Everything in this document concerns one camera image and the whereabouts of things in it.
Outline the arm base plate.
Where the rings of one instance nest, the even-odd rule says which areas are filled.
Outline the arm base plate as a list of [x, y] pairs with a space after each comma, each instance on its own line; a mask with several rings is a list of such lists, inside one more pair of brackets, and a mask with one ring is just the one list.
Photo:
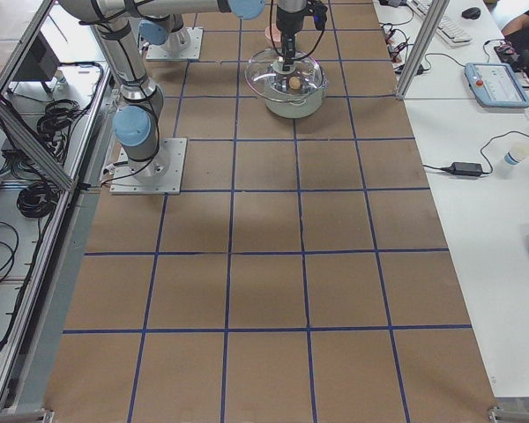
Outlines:
[[121, 147], [119, 161], [127, 164], [117, 167], [110, 183], [113, 195], [178, 195], [181, 192], [183, 169], [188, 140], [186, 138], [164, 138], [154, 160], [141, 172], [135, 174], [143, 164], [129, 161]]
[[204, 29], [183, 27], [176, 32], [167, 32], [155, 26], [142, 35], [149, 43], [146, 60], [149, 62], [197, 61], [201, 53]]

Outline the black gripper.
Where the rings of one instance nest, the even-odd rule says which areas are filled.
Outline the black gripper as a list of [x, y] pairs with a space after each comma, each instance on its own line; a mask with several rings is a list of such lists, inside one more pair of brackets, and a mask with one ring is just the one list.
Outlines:
[[282, 70], [289, 72], [294, 69], [294, 58], [296, 55], [295, 35], [293, 33], [281, 33], [281, 55], [283, 57]]

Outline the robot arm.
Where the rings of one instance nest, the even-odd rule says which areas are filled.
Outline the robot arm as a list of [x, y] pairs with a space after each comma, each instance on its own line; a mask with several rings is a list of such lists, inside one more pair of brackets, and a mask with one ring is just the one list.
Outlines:
[[[149, 77], [130, 18], [140, 20], [140, 36], [169, 54], [180, 53], [191, 44], [183, 14], [234, 13], [239, 19], [258, 17], [262, 1], [63, 1], [62, 7], [91, 26], [99, 36], [104, 56], [120, 84], [124, 104], [115, 113], [113, 132], [127, 155], [127, 177], [156, 184], [170, 166], [163, 150], [159, 118], [164, 104], [159, 85]], [[307, 17], [324, 32], [327, 8], [321, 1], [277, 1], [269, 8], [268, 32], [279, 32], [271, 47], [252, 56], [245, 78], [250, 89], [262, 97], [275, 115], [299, 119], [322, 105], [326, 77], [321, 65], [296, 48], [296, 35]]]
[[184, 26], [181, 14], [142, 19], [138, 31], [145, 41], [171, 54], [177, 54], [190, 45], [190, 35]]

